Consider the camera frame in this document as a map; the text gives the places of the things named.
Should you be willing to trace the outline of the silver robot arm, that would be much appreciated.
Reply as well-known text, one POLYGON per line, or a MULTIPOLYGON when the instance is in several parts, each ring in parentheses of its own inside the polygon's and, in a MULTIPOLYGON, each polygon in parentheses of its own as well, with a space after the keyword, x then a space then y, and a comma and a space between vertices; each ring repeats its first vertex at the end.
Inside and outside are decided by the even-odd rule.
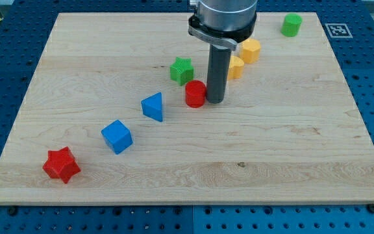
POLYGON ((221 103, 225 97, 231 53, 255 28, 257 0, 195 0, 189 7, 188 33, 210 45, 206 99, 221 103))

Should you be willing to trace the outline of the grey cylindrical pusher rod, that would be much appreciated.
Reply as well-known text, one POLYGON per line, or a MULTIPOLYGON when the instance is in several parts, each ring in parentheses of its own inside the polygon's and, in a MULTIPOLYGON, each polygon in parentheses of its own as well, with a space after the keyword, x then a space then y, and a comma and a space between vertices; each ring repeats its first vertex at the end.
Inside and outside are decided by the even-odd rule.
POLYGON ((230 59, 229 48, 210 44, 206 79, 206 99, 210 103, 224 100, 230 59))

